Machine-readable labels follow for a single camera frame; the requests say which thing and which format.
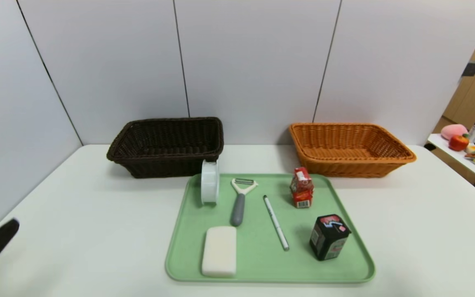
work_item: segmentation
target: peeler blade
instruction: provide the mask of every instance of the peeler blade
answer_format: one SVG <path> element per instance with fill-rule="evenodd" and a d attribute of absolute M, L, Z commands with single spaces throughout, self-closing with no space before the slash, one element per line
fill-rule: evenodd
<path fill-rule="evenodd" d="M 254 184 L 253 180 L 247 180 L 247 179 L 234 179 L 234 182 L 236 184 Z"/>

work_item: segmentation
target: white marker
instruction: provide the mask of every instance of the white marker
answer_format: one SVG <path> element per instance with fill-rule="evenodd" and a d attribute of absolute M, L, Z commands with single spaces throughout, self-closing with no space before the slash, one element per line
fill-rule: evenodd
<path fill-rule="evenodd" d="M 263 200 L 265 201 L 265 205 L 267 205 L 267 210 L 269 211 L 269 214 L 272 218 L 272 222 L 274 223 L 277 236 L 280 238 L 283 249 L 289 250 L 289 244 L 287 243 L 287 240 L 285 239 L 285 235 L 283 235 L 283 231 L 281 230 L 280 224 L 277 222 L 276 215 L 274 214 L 274 210 L 272 209 L 272 206 L 270 205 L 269 198 L 267 198 L 267 195 L 263 196 Z"/>

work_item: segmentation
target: vegetable peeler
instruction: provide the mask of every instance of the vegetable peeler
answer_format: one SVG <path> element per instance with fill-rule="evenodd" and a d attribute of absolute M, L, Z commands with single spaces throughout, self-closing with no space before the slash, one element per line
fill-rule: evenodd
<path fill-rule="evenodd" d="M 237 227 L 243 222 L 243 212 L 245 211 L 245 195 L 256 188 L 258 183 L 254 180 L 247 179 L 232 179 L 230 183 L 237 192 L 234 208 L 232 209 L 232 216 L 230 217 L 230 224 L 232 224 L 234 227 Z M 237 184 L 248 184 L 249 187 L 242 189 Z"/>

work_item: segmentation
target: red apple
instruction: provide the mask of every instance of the red apple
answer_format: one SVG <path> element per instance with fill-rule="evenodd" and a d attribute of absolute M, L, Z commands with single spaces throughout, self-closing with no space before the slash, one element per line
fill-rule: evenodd
<path fill-rule="evenodd" d="M 463 137 L 461 135 L 454 135 L 448 141 L 448 147 L 454 151 L 462 151 L 466 149 L 468 146 L 468 139 L 467 137 Z"/>

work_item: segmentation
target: orange wicker basket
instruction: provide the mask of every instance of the orange wicker basket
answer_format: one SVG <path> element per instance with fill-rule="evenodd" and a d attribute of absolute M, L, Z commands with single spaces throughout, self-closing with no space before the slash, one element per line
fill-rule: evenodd
<path fill-rule="evenodd" d="M 297 123 L 290 132 L 309 173 L 327 177 L 383 177 L 417 157 L 374 124 Z"/>

